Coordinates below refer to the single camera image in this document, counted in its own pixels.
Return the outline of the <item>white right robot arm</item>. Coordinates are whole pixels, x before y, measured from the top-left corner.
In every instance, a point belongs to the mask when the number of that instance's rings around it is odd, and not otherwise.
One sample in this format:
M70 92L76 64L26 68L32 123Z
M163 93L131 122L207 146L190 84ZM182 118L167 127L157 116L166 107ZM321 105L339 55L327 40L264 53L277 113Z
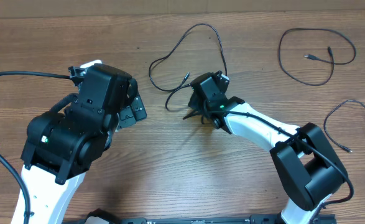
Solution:
M270 153L289 200L276 215L252 215L250 223L336 223L321 209L337 203L330 197L348 173L323 131L313 123L299 127L256 111L234 96L226 97L229 78L221 71L205 73L189 83L193 94L189 117L201 115L216 129L241 136Z

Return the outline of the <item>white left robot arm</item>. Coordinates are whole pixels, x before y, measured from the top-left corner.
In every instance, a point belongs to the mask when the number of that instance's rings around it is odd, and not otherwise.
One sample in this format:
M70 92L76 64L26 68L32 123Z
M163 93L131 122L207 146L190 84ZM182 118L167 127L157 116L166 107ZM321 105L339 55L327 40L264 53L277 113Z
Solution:
M70 93L27 127L20 195L12 223L61 223L90 169L110 148L113 134L146 119L137 81L100 60L70 67L78 93ZM30 214L25 203L30 203Z

